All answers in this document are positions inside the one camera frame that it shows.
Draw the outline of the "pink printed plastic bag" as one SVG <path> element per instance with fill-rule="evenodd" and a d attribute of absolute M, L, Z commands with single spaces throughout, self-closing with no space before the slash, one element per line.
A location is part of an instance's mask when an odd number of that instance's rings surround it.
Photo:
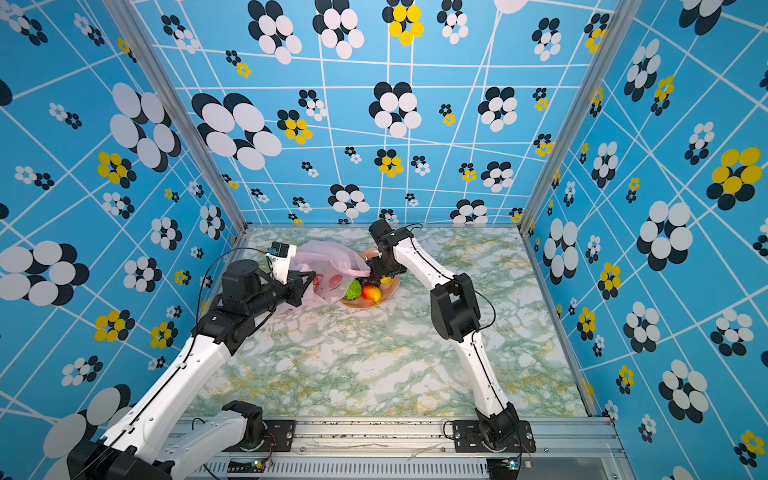
<path fill-rule="evenodd" d="M 302 308 L 312 309 L 340 301 L 353 280 L 370 274 L 370 267 L 358 253 L 345 245 L 311 240 L 297 246 L 290 271 L 316 273 L 301 305 Z"/>

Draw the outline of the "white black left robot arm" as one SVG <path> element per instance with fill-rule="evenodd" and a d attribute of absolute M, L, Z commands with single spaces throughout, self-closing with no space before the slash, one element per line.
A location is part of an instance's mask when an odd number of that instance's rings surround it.
<path fill-rule="evenodd" d="M 210 377 L 281 305 L 301 306 L 314 278 L 313 271 L 289 269 L 285 258 L 274 259 L 269 272 L 253 260 L 231 263 L 221 293 L 168 370 L 101 439 L 83 440 L 68 454 L 69 477 L 185 479 L 232 446 L 261 446 L 267 437 L 263 410 L 239 400 L 176 441 L 168 437 Z"/>

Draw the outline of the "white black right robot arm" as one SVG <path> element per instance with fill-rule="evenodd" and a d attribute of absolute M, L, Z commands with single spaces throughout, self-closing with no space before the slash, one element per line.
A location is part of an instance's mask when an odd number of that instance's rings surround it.
<path fill-rule="evenodd" d="M 476 415 L 485 444 L 500 451 L 521 441 L 521 420 L 498 381 L 482 338 L 481 309 L 470 276 L 455 273 L 427 253 L 407 227 L 393 228 L 380 219 L 369 233 L 378 256 L 372 260 L 375 275 L 413 274 L 427 289 L 431 321 L 437 334 L 450 342 L 469 375 Z"/>

